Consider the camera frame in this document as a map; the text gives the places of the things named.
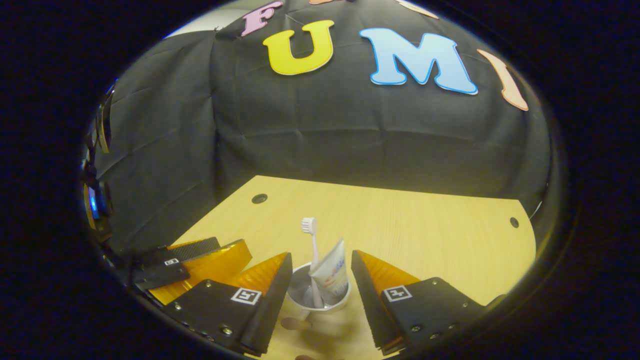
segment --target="toothbrush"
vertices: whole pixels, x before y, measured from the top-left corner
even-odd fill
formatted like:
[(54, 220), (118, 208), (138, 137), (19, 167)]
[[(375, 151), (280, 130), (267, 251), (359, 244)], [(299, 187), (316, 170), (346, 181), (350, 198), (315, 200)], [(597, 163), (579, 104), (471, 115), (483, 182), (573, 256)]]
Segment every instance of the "toothbrush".
[[(312, 239), (313, 248), (314, 248), (314, 255), (311, 260), (310, 268), (313, 268), (318, 264), (318, 262), (320, 262), (320, 259), (318, 258), (318, 249), (316, 246), (317, 230), (318, 230), (318, 224), (316, 222), (316, 218), (302, 218), (302, 232), (311, 234), (311, 239)], [(320, 290), (318, 289), (318, 285), (316, 284), (316, 281), (313, 278), (311, 278), (311, 294), (314, 299), (314, 306), (319, 309), (324, 308), (322, 297), (320, 297)]]

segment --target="letter m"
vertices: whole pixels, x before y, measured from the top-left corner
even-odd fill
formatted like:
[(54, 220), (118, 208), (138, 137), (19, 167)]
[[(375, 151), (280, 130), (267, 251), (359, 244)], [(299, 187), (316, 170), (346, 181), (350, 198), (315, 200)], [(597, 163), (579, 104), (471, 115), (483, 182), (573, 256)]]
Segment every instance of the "letter m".
[(426, 33), (420, 46), (415, 47), (391, 29), (364, 29), (360, 36), (368, 38), (373, 45), (378, 71), (371, 74), (371, 81), (376, 84), (401, 85), (406, 82), (406, 75), (398, 71), (397, 59), (418, 84), (427, 83), (433, 63), (437, 63), (440, 73), (435, 81), (439, 87), (470, 95), (478, 92), (460, 60), (456, 43), (450, 38)]

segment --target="wooden table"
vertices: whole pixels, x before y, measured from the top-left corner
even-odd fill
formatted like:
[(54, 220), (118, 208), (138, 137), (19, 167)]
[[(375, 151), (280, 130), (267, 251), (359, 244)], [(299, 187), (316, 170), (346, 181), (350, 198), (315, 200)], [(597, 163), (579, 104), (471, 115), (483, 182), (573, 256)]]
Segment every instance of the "wooden table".
[[(254, 196), (268, 199), (254, 204)], [(380, 359), (353, 273), (351, 251), (362, 250), (419, 279), (438, 276), (480, 305), (507, 293), (532, 265), (536, 243), (517, 200), (404, 192), (256, 176), (206, 214), (174, 245), (216, 236), (221, 245), (243, 238), (253, 255), (248, 267), (283, 251), (293, 267), (311, 261), (311, 236), (303, 217), (318, 221), (323, 257), (343, 236), (349, 279), (347, 306), (310, 315), (313, 328), (273, 331), (261, 359), (308, 355), (315, 360)], [(516, 218), (519, 226), (511, 225)], [(293, 316), (287, 298), (279, 319)]]

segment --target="white cup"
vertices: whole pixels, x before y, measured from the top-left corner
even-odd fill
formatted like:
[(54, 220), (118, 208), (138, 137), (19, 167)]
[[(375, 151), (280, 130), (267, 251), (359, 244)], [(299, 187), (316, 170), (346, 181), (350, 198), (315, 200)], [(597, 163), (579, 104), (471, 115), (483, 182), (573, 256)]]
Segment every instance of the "white cup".
[(351, 294), (351, 281), (347, 278), (347, 292), (338, 303), (335, 305), (324, 305), (324, 308), (319, 309), (313, 307), (313, 297), (311, 294), (311, 277), (309, 276), (309, 268), (311, 263), (306, 263), (293, 269), (291, 275), (291, 281), (289, 282), (289, 288), (287, 289), (287, 297), (296, 304), (298, 313), (293, 317), (284, 318), (281, 321), (282, 326), (289, 330), (302, 330), (308, 329), (312, 326), (307, 321), (307, 317), (310, 313), (319, 315), (334, 313), (342, 309), (347, 304), (347, 299)]

